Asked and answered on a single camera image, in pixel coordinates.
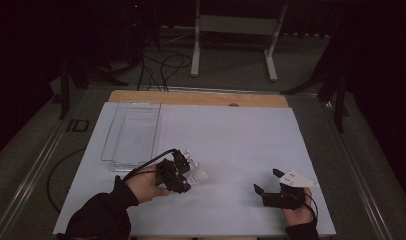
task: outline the dark background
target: dark background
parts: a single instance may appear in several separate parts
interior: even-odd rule
[[[128,44],[125,34],[134,37],[125,31],[120,15],[134,13],[147,23],[153,19],[146,11],[124,11],[121,1],[111,1],[108,13],[97,11],[96,18],[95,9],[105,1],[78,2],[82,1],[0,1],[0,151],[53,96],[48,83],[60,75],[61,56],[75,53],[99,65],[134,56],[140,42],[133,38],[130,52],[117,52]],[[202,11],[270,14],[253,8],[254,1],[240,7],[233,2],[209,1]],[[194,1],[156,3],[158,25],[194,25]],[[104,38],[109,29],[119,41]],[[293,1],[282,33],[333,35],[318,69],[328,71],[348,57],[350,67],[343,70],[347,90],[355,95],[406,192],[406,1]]]

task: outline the white tabletop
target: white tabletop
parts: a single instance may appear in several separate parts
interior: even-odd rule
[[[102,109],[54,233],[65,232],[75,211],[93,195],[110,192],[116,175],[125,175],[101,160],[116,106],[106,103]],[[281,210],[263,207],[253,184],[279,192],[273,168],[293,169],[317,181],[290,108],[162,104],[158,130],[155,155],[171,148],[189,150],[210,180],[129,208],[134,236],[283,236]],[[334,235],[321,189],[312,189],[319,208],[317,229],[321,236]]]

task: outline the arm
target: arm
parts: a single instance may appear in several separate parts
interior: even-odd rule
[[[311,205],[312,193],[308,188],[304,189],[306,197],[306,205]],[[316,230],[317,219],[313,216],[313,210],[309,210],[306,206],[302,205],[296,210],[282,209],[287,227],[286,233],[290,236],[291,240],[318,240],[318,231]]]
[[[65,234],[59,239],[128,239],[131,224],[126,209],[165,196],[169,191],[154,185],[155,165],[142,169],[137,175],[121,180],[116,176],[111,193],[99,193],[88,200],[70,219]]]

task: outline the white metal stand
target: white metal stand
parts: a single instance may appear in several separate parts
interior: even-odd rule
[[[194,28],[195,40],[193,60],[191,64],[191,76],[197,77],[199,75],[200,32],[212,31],[272,36],[271,45],[265,50],[265,59],[269,73],[269,80],[273,82],[277,81],[278,77],[275,71],[274,61],[272,60],[272,54],[278,40],[286,11],[287,5],[282,6],[279,16],[275,19],[201,15],[200,0],[196,0],[196,18]]]

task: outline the black sleeve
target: black sleeve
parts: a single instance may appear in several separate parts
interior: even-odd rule
[[[299,224],[285,228],[285,232],[290,236],[290,240],[319,240],[316,230],[317,220],[310,223]]]
[[[88,200],[69,220],[66,233],[58,239],[128,239],[131,232],[126,209],[138,200],[128,185],[116,176],[111,193],[99,193]]]

